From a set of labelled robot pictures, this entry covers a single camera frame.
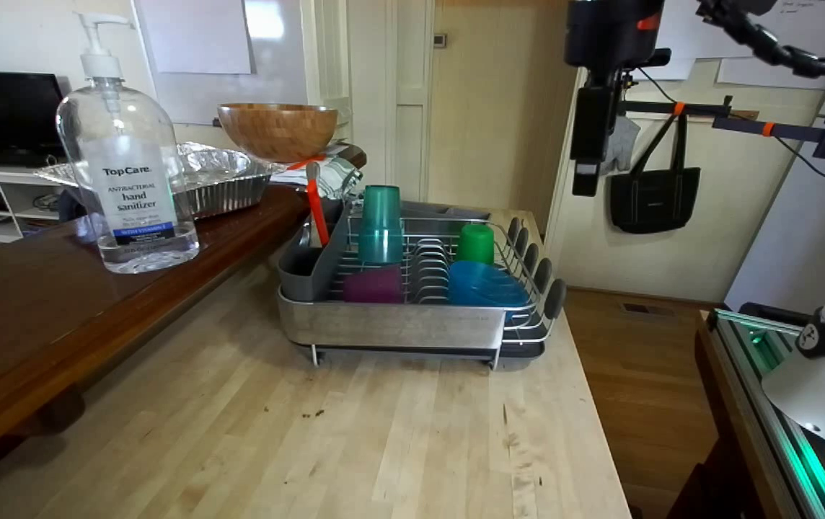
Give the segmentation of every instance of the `wooden bowl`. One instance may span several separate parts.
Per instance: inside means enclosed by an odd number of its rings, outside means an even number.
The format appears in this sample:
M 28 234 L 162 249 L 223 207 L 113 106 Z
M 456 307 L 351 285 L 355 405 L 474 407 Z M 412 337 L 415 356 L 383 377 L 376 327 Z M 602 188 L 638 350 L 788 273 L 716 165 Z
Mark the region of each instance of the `wooden bowl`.
M 308 103 L 223 103 L 223 131 L 247 154 L 270 162 L 302 162 L 334 134 L 334 110 Z

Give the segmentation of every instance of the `computer monitor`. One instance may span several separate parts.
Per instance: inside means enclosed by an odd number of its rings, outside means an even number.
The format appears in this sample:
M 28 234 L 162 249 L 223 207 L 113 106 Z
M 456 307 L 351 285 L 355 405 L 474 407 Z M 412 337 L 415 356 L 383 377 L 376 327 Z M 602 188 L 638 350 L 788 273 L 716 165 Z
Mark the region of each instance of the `computer monitor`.
M 44 168 L 64 162 L 54 131 L 60 98 L 54 74 L 0 72 L 0 165 Z

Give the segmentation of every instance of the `dish drying rack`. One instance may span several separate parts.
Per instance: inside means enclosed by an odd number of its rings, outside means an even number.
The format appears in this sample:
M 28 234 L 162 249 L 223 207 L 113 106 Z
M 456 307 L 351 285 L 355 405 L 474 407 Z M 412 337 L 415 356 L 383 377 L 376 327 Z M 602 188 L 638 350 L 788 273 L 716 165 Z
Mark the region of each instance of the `dish drying rack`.
M 488 214 L 403 203 L 403 304 L 347 304 L 344 279 L 357 263 L 357 207 L 338 217 L 325 249 L 296 230 L 280 258 L 278 309 L 291 344 L 324 353 L 464 356 L 500 367 L 501 358 L 530 361 L 544 353 L 547 324 L 559 317 L 565 282 L 550 279 L 550 259 L 527 239 L 523 219 L 495 234 L 495 269 L 527 295 L 526 307 L 452 307 L 446 266 L 462 226 L 491 221 Z

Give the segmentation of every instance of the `plastic bottle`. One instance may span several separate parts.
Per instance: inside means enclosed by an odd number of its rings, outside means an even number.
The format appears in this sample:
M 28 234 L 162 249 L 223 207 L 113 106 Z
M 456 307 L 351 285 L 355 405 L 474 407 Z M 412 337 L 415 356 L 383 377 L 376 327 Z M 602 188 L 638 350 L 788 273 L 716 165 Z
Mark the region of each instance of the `plastic bottle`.
M 179 207 L 169 172 L 179 170 L 175 134 L 165 110 L 126 90 L 117 60 L 100 46 L 97 27 L 132 27 L 126 17 L 79 15 L 89 48 L 84 70 L 93 86 L 58 106 L 58 134 L 79 178 L 94 191 L 100 263 L 116 273 L 162 271 L 200 253 L 191 210 Z

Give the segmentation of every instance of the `black bag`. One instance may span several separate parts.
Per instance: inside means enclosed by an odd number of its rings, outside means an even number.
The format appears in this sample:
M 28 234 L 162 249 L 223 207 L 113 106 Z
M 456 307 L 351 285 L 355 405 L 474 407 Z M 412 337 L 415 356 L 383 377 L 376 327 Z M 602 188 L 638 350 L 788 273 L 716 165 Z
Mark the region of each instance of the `black bag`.
M 650 154 L 677 122 L 670 170 L 647 170 Z M 700 168 L 683 168 L 686 115 L 670 115 L 627 177 L 609 178 L 609 207 L 615 227 L 627 234 L 661 234 L 683 227 L 696 210 Z

